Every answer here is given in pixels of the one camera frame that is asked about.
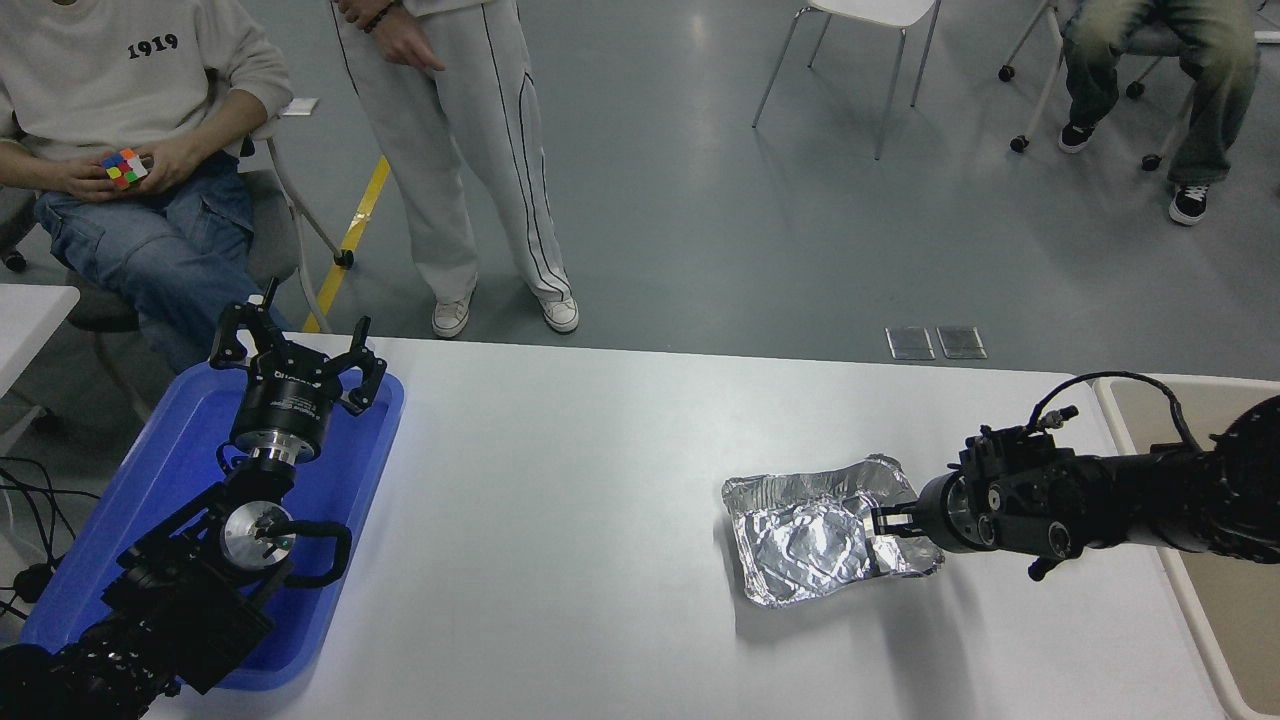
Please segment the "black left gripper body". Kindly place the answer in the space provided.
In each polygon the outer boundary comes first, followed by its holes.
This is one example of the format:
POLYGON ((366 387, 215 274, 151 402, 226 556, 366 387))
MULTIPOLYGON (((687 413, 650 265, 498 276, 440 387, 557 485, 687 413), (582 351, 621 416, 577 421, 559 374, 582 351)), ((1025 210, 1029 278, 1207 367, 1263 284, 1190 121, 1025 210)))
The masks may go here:
POLYGON ((289 436, 301 454, 320 454, 333 407, 343 393, 337 375, 247 370, 247 387, 230 429, 230 442, 248 452, 269 436, 289 436))

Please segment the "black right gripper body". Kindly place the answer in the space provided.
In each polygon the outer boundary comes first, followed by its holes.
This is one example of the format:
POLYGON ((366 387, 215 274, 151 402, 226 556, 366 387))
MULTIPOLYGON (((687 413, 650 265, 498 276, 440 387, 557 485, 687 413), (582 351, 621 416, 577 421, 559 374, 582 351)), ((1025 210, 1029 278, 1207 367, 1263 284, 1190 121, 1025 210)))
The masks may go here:
POLYGON ((929 480, 916 500, 916 524, 938 547, 969 552, 969 493, 960 471, 929 480))

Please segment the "person's left hand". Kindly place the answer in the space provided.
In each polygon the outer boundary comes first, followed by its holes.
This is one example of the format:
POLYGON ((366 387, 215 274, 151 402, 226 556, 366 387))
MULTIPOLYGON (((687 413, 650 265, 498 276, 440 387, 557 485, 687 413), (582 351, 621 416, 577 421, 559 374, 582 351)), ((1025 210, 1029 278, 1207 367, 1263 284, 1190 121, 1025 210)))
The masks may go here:
POLYGON ((174 190, 179 183, 187 181, 206 158, 197 143, 189 138, 170 138, 146 143, 136 151, 140 158, 151 161, 148 174, 134 188, 143 195, 174 190))

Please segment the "person's right hand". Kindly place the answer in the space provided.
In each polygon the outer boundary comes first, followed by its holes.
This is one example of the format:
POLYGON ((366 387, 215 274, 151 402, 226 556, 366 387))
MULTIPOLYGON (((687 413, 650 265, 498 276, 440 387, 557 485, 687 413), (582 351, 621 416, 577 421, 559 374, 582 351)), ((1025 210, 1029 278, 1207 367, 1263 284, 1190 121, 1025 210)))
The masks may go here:
POLYGON ((109 177, 100 158, 83 156, 52 165, 50 192, 59 192, 83 202, 106 202, 123 197, 124 190, 109 177))

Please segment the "person's hand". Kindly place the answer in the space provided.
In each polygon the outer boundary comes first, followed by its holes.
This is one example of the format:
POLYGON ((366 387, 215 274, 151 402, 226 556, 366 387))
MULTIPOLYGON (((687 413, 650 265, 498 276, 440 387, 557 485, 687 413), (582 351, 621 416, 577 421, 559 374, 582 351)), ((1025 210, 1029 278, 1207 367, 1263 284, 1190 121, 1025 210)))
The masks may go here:
POLYGON ((444 70, 419 20, 402 8, 390 9, 370 33, 384 61, 416 70, 444 70))

